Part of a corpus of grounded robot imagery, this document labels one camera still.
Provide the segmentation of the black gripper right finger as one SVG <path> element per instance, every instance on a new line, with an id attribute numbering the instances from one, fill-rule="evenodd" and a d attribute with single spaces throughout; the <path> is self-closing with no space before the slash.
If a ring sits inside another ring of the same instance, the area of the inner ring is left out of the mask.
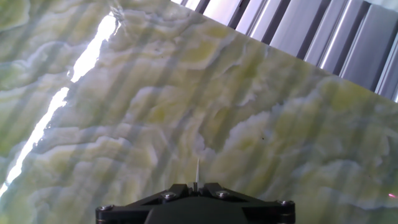
<path id="1" fill-rule="evenodd" d="M 217 223 L 287 223 L 295 222 L 295 203 L 291 200 L 266 202 L 222 187 L 205 184 L 201 197 L 206 204 L 203 212 Z"/>

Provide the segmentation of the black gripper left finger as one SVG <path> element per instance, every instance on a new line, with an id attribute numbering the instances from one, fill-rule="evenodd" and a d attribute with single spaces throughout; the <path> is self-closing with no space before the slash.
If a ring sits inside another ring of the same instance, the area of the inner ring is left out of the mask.
<path id="1" fill-rule="evenodd" d="M 190 196 L 187 184 L 173 184 L 169 189 L 148 196 L 129 205 L 102 205 L 95 210 L 96 224 L 145 223 L 149 213 L 170 202 Z"/>

